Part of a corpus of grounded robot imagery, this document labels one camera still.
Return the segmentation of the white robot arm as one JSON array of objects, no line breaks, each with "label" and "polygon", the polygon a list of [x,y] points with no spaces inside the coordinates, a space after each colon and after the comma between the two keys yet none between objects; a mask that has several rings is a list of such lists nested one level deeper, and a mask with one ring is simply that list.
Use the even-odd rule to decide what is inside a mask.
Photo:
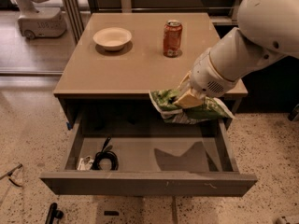
[{"label": "white robot arm", "polygon": [[196,107],[207,97],[223,96],[251,72],[286,56],[299,58],[299,0],[243,0],[237,23],[195,60],[175,105]]}]

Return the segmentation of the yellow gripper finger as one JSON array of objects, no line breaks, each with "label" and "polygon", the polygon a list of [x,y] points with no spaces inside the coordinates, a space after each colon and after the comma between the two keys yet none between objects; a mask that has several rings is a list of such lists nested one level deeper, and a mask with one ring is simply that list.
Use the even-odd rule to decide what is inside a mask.
[{"label": "yellow gripper finger", "polygon": [[205,98],[206,96],[197,90],[188,89],[174,102],[174,104],[183,109],[187,109],[201,105]]},{"label": "yellow gripper finger", "polygon": [[178,90],[185,92],[190,87],[190,73],[188,72],[185,77],[180,81],[178,85]]}]

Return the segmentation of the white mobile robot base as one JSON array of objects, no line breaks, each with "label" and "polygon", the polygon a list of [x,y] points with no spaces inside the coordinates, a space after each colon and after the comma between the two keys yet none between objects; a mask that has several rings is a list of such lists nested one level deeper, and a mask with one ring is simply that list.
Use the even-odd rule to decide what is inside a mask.
[{"label": "white mobile robot base", "polygon": [[28,39],[59,37],[66,31],[66,22],[59,7],[37,9],[35,3],[49,0],[16,0],[20,10],[18,25]]}]

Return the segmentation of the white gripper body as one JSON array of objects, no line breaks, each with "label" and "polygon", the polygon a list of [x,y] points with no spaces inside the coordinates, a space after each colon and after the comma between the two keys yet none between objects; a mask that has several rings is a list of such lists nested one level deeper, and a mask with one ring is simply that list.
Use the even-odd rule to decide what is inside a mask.
[{"label": "white gripper body", "polygon": [[194,62],[190,74],[190,84],[196,91],[209,96],[221,97],[233,89],[237,80],[231,81],[222,77],[210,58],[211,49],[205,50]]}]

